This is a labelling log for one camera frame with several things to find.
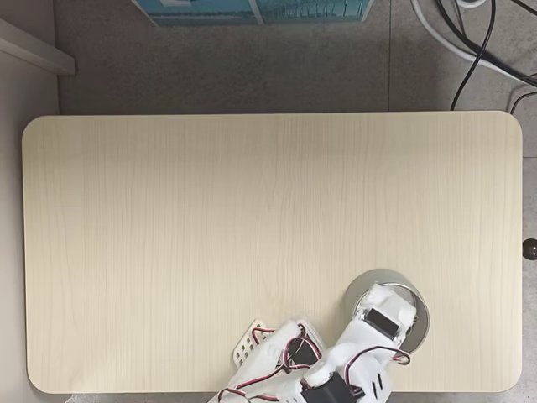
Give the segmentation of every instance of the power cord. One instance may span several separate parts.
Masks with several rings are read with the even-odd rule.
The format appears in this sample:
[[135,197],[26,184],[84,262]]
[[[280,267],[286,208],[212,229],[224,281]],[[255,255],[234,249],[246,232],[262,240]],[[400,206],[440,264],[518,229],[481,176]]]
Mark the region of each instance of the power cord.
[[[423,11],[421,11],[420,7],[420,1],[419,0],[410,0],[412,3],[412,8],[414,9],[414,12],[416,14],[416,17],[421,22],[425,30],[429,32],[430,36],[432,36],[439,44],[444,46],[446,49],[448,49],[450,52],[454,53],[455,55],[461,57],[464,60],[468,60],[470,62],[473,62],[476,59],[476,56],[466,52],[465,50],[459,48],[458,46],[455,46],[452,42],[444,38],[442,35],[438,33],[430,24],[429,21],[427,21],[427,18],[425,18],[425,15],[423,14]],[[512,78],[518,82],[522,82],[517,77],[512,76],[507,71],[502,70],[501,68],[497,67],[493,63],[490,63],[487,60],[479,60],[479,65],[483,67],[487,67],[490,70],[496,71],[500,74],[503,74],[504,76],[507,76],[509,78]]]
[[[468,49],[473,51],[476,55],[479,54],[481,49],[482,49],[482,46],[479,45],[479,44],[475,44],[468,37],[466,37],[466,35],[462,34],[462,32],[455,26],[455,24],[451,20],[451,18],[448,15],[446,9],[444,8],[444,4],[442,3],[441,0],[435,0],[435,2],[436,2],[436,6],[438,8],[438,11],[441,14],[441,17],[444,19],[444,21],[446,22],[447,26],[450,28],[451,32],[453,32],[453,34],[455,34],[455,36],[464,45],[466,45],[468,47]],[[495,55],[491,54],[487,50],[485,50],[483,52],[482,58],[484,60],[492,63],[493,65],[495,65],[499,69],[509,73],[511,76],[513,76],[517,80],[522,81],[522,82],[524,82],[526,84],[529,84],[531,86],[537,87],[537,81],[535,79],[533,79],[531,76],[527,76],[525,74],[520,73],[519,71],[515,70],[510,65],[504,63],[498,57],[496,57]]]
[[453,8],[455,9],[456,19],[459,20],[459,26],[461,27],[461,32],[466,35],[467,32],[464,29],[464,21],[462,21],[462,13],[461,13],[461,6],[459,5],[459,2],[457,0],[451,0],[453,3]]
[[470,77],[472,76],[473,72],[476,70],[477,64],[479,63],[479,60],[483,57],[483,54],[485,53],[485,48],[487,47],[488,41],[490,40],[490,36],[493,33],[494,28],[494,21],[496,20],[496,0],[490,0],[490,22],[488,23],[488,29],[487,34],[485,35],[485,39],[483,40],[483,44],[481,45],[481,49],[479,50],[479,53],[477,53],[476,59],[473,61],[472,65],[470,66],[470,70],[468,70],[466,76],[462,80],[461,85],[456,90],[456,94],[453,97],[453,102],[451,103],[451,110],[455,110],[455,106],[457,101],[459,100],[459,97],[461,96],[462,90],[470,80]]
[[520,0],[511,0],[513,3],[515,3],[517,6],[520,6],[524,10],[526,10],[528,13],[532,13],[534,16],[537,17],[537,10],[534,8],[531,8],[528,4],[521,2]]
[[517,108],[517,106],[519,105],[520,101],[522,101],[523,99],[525,99],[527,97],[532,97],[533,95],[537,95],[537,91],[528,92],[527,94],[524,94],[524,95],[521,95],[520,97],[518,97],[517,100],[514,102],[513,107],[511,107],[511,112],[509,112],[509,113],[511,113],[513,115],[514,110]]

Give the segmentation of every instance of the blue box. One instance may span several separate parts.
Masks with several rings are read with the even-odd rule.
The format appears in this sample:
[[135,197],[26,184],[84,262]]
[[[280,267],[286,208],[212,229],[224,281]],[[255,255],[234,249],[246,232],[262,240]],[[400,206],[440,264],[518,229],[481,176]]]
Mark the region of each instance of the blue box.
[[158,27],[362,22],[373,0],[133,0]]

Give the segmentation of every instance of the black knob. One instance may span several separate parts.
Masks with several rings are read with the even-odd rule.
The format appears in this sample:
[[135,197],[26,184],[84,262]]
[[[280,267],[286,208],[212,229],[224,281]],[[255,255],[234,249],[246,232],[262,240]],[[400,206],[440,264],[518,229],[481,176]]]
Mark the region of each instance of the black knob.
[[522,255],[527,260],[537,260],[537,239],[528,238],[522,242]]

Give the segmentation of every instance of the wood grain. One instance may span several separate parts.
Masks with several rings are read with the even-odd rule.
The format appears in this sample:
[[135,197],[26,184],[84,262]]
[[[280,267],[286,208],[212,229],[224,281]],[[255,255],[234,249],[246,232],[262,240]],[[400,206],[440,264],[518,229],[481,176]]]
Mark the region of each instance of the wood grain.
[[60,392],[218,390],[254,318],[334,343],[406,275],[429,336],[397,390],[519,378],[522,136],[506,113],[41,118],[23,137],[28,371]]

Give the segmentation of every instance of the wall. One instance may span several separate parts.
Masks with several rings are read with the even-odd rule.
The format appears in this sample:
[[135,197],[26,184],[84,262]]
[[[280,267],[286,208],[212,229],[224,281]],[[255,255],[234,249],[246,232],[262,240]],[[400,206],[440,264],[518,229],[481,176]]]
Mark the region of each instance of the wall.
[[54,45],[52,0],[0,0],[0,18]]
[[[51,0],[1,0],[0,18],[54,43]],[[0,402],[65,401],[26,374],[20,140],[38,116],[58,113],[54,74],[0,52]]]

